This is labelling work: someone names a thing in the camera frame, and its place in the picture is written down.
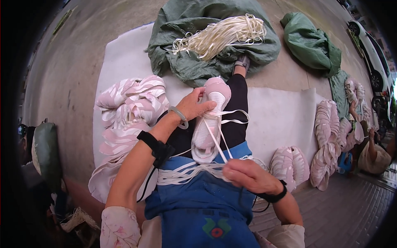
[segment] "green logo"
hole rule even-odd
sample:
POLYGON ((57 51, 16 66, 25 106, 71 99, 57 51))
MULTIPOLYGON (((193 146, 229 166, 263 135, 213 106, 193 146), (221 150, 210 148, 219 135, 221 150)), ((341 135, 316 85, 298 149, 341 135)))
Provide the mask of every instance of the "green logo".
POLYGON ((207 221, 207 224, 203 225, 203 231, 212 239, 214 238, 223 238, 230 230, 231 226, 227 223, 227 219, 220 219, 218 221, 218 226, 215 227, 216 224, 211 218, 204 218, 207 221))

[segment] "white shoelace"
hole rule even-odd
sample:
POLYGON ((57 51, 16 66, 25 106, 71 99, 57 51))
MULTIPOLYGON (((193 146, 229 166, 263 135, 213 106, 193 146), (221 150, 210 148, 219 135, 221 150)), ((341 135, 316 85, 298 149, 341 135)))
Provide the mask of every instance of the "white shoelace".
MULTIPOLYGON (((208 115, 208 114, 203 114, 202 115, 203 117, 205 117, 207 119, 218 119, 218 118, 220 119, 222 115, 228 114, 228 113, 234 113, 236 111, 242 112, 247 117, 247 122, 241 122, 239 120, 223 120, 223 121, 220 120, 219 121, 219 132, 220 132, 220 134, 222 136, 223 141, 225 142, 227 153, 229 154, 230 158, 233 158, 233 156, 231 155, 229 147, 226 144, 225 137, 224 137, 224 135, 223 135, 223 133, 221 131, 221 124, 224 124, 224 123, 227 123, 227 122, 235 122, 235 123, 239 123, 239 124, 246 124, 246 123, 248 123, 250 121, 249 115, 244 110, 222 111, 222 112, 219 112, 219 113, 214 114, 214 115, 208 115)), ((193 165, 197 164, 196 161, 193 161, 193 162, 187 163, 187 164, 185 164, 185 165, 183 165, 183 166, 181 166, 181 167, 179 167, 179 168, 177 168, 175 170, 162 170, 162 169, 159 169, 158 170, 157 185, 170 185, 170 184, 182 185, 182 184, 190 182, 190 180, 192 180, 192 178, 194 178, 198 173, 200 173, 202 171, 207 171, 207 172, 209 172, 211 175, 213 175, 216 178, 223 179, 226 182, 230 182, 230 180, 226 179, 222 175, 222 168, 227 163, 227 159, 225 157, 225 154, 223 153, 222 149, 220 148, 215 136, 211 132, 210 127, 208 126, 208 123, 207 123, 206 119, 204 119, 204 123, 207 126, 207 129, 208 129, 212 139, 214 140, 215 146, 218 149, 219 154, 221 155, 222 160, 224 161, 224 163, 217 163, 215 161, 212 161, 211 163, 199 164, 197 166, 188 168, 190 166, 193 166, 193 165)), ((180 156, 180 155, 182 155, 182 154, 184 154, 184 153, 186 153, 186 152, 188 152, 190 150, 192 150, 192 149, 189 149, 189 150, 187 150, 185 152, 182 152, 180 154, 174 155, 174 156, 172 156, 172 158, 176 157, 176 156, 180 156)), ((242 158, 239 158, 239 159, 241 159, 241 160, 246 160, 246 159, 252 160, 252 159, 254 159, 254 157, 252 157, 252 155, 250 155, 250 156, 245 155, 245 156, 243 156, 242 158)))
MULTIPOLYGON (((252 155, 245 155, 241 160, 246 160, 246 159, 253 159, 252 155)), ((211 163, 204 163, 204 164, 199 164, 196 165, 197 162, 193 161, 191 163, 187 163, 179 168, 176 168, 175 170, 158 170, 158 179, 157 179, 157 185, 182 185, 185 183, 190 182, 195 176, 197 176, 200 172, 202 171, 207 171, 211 175, 213 175, 216 178, 223 179, 222 174, 222 168, 225 165, 224 163, 217 163, 215 161, 212 161, 211 163)))

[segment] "right hand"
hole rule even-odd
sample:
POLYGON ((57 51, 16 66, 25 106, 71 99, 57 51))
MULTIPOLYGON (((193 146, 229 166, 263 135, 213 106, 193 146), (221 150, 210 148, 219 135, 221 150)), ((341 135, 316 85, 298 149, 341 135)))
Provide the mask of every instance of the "right hand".
POLYGON ((176 108, 190 121, 202 113, 212 110, 216 107, 215 101, 207 101, 199 104, 199 97, 203 96, 204 87, 195 88, 190 94, 185 96, 176 106, 176 108))
POLYGON ((371 139, 374 139, 374 137, 375 137, 374 128, 371 128, 371 129, 370 129, 370 131, 369 131, 369 136, 370 136, 371 139))
POLYGON ((349 107, 349 113, 350 114, 356 113, 356 108, 357 108, 357 102, 356 101, 352 101, 351 105, 349 107))
POLYGON ((230 159, 222 172, 234 186, 243 186, 252 193, 277 195, 284 189, 280 180, 252 160, 230 159))

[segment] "blue apron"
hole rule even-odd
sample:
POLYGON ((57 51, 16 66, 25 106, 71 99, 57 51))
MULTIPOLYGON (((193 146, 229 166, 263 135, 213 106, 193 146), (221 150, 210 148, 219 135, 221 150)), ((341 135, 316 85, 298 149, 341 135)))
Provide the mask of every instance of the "blue apron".
MULTIPOLYGON (((244 142, 230 149, 235 158, 251 155, 244 142)), ((164 169, 176 169, 193 160, 171 158, 164 169)), ((222 163, 218 155, 214 161, 222 163)), ((145 217, 159 215, 162 247, 259 247, 248 225, 252 221, 255 195, 200 172, 184 185, 157 186, 146 198, 145 217)))

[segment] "white foam sheet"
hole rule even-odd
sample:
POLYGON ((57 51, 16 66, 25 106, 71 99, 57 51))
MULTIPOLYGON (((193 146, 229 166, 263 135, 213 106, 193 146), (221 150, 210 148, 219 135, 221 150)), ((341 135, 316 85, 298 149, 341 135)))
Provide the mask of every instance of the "white foam sheet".
MULTIPOLYGON (((108 43, 99 75, 96 96, 114 83, 132 77, 144 78, 152 74, 147 48, 153 24, 130 30, 108 43)), ((166 95, 172 106, 193 89, 170 72, 163 77, 166 95)), ((253 156, 270 164, 275 150, 281 146, 297 146, 310 163, 318 150, 314 136, 314 119, 317 104, 324 98, 311 88, 301 92, 249 88, 248 106, 251 118, 247 129, 247 142, 253 156)), ((104 158, 99 145, 104 141, 100 111, 94 110, 93 149, 95 167, 104 158)))

